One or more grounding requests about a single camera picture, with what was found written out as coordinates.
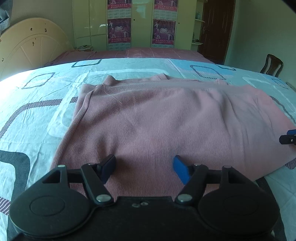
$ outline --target chair backrest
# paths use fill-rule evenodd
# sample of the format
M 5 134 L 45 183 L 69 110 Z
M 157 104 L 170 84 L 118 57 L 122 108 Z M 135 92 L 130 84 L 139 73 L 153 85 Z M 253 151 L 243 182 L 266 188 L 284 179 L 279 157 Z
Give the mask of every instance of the chair backrest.
M 270 66 L 269 66 L 269 69 L 267 70 L 269 59 L 270 59 Z M 279 66 L 280 66 L 279 70 L 274 75 L 275 71 L 277 70 L 277 68 Z M 276 56 L 274 56 L 272 54 L 268 54 L 266 57 L 265 65 L 264 65 L 263 69 L 260 71 L 260 73 L 278 77 L 280 72 L 282 71 L 283 67 L 284 67 L 284 63 L 279 58 L 277 58 Z

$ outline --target pink bedsheet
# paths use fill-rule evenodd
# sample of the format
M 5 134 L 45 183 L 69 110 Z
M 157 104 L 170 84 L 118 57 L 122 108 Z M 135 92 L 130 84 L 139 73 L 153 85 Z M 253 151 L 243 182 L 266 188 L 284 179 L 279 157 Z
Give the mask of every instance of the pink bedsheet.
M 174 48 L 131 48 L 126 50 L 126 58 L 171 58 L 213 64 L 198 52 Z
M 173 48 L 131 48 L 126 51 L 67 51 L 45 66 L 104 58 L 170 58 L 213 63 L 198 52 Z

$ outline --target bed headboard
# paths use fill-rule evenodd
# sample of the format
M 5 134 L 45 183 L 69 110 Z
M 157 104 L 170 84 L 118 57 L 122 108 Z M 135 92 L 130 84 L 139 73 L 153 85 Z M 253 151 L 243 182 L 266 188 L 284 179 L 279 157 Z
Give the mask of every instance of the bed headboard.
M 28 18 L 0 36 L 0 81 L 37 69 L 61 53 L 72 50 L 63 30 L 45 18 Z

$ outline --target ribbed knit fabric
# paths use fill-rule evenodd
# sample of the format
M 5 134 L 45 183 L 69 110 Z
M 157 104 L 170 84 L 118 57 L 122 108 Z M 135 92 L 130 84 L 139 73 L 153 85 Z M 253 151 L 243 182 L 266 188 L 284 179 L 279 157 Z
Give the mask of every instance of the ribbed knit fabric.
M 183 187 L 172 168 L 175 155 L 210 169 L 231 165 L 256 180 L 296 157 L 294 145 L 279 143 L 289 129 L 295 127 L 273 100 L 249 85 L 108 76 L 82 86 L 52 167 L 80 168 L 114 154 L 116 170 L 106 184 L 114 198 L 175 197 Z

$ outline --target bedsheet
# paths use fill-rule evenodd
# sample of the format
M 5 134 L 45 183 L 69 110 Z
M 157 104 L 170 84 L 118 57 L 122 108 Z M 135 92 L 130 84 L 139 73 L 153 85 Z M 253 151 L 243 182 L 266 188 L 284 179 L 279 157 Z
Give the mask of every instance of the bedsheet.
M 157 58 L 79 61 L 19 73 L 0 82 L 0 240 L 16 232 L 9 206 L 19 194 L 49 171 L 55 150 L 71 123 L 82 84 L 97 85 L 107 75 L 118 80 L 164 73 L 178 78 L 232 85 L 249 84 L 265 91 L 296 124 L 296 93 L 281 79 L 232 67 Z M 279 240 L 296 239 L 296 160 L 260 178 L 273 194 L 281 217 L 274 228 Z
M 175 48 L 130 48 L 126 51 L 67 51 L 45 66 L 105 58 L 167 58 L 211 63 L 198 52 Z

